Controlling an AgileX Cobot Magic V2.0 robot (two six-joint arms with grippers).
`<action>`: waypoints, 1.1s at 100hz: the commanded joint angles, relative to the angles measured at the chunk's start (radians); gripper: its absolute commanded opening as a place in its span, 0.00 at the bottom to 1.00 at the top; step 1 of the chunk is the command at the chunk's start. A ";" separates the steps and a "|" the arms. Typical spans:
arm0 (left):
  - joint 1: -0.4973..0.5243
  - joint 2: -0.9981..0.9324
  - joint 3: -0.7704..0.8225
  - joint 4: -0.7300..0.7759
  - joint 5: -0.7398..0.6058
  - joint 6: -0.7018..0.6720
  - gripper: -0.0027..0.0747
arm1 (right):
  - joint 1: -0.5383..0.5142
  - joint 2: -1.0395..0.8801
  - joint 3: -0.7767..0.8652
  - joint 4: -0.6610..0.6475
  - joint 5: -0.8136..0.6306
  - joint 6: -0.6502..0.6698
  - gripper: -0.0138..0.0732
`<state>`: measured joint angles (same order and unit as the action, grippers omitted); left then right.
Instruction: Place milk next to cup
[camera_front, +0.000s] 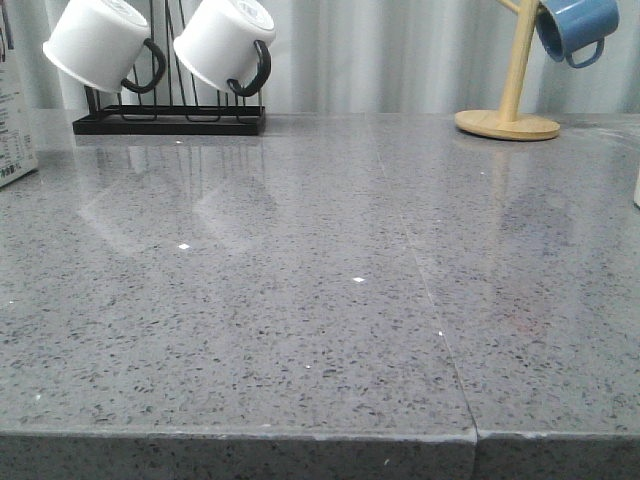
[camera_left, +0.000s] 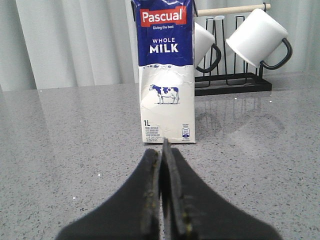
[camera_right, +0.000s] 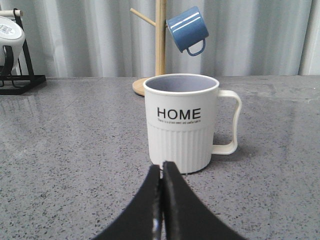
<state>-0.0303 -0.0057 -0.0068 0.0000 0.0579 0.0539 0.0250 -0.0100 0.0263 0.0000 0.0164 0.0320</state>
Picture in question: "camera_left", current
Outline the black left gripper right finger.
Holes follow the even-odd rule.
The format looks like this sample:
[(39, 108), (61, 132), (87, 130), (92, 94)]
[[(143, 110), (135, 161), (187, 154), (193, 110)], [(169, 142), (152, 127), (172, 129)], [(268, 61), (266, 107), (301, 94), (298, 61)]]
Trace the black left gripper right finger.
[(162, 211), (167, 240), (280, 240), (269, 224), (212, 190), (167, 139), (162, 145)]

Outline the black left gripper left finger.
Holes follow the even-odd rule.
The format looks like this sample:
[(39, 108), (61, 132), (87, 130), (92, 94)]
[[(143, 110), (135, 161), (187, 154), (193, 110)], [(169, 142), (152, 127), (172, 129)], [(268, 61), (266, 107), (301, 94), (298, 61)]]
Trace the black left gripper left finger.
[(147, 149), (127, 181), (106, 202), (64, 227), (58, 240), (157, 240), (159, 153)]

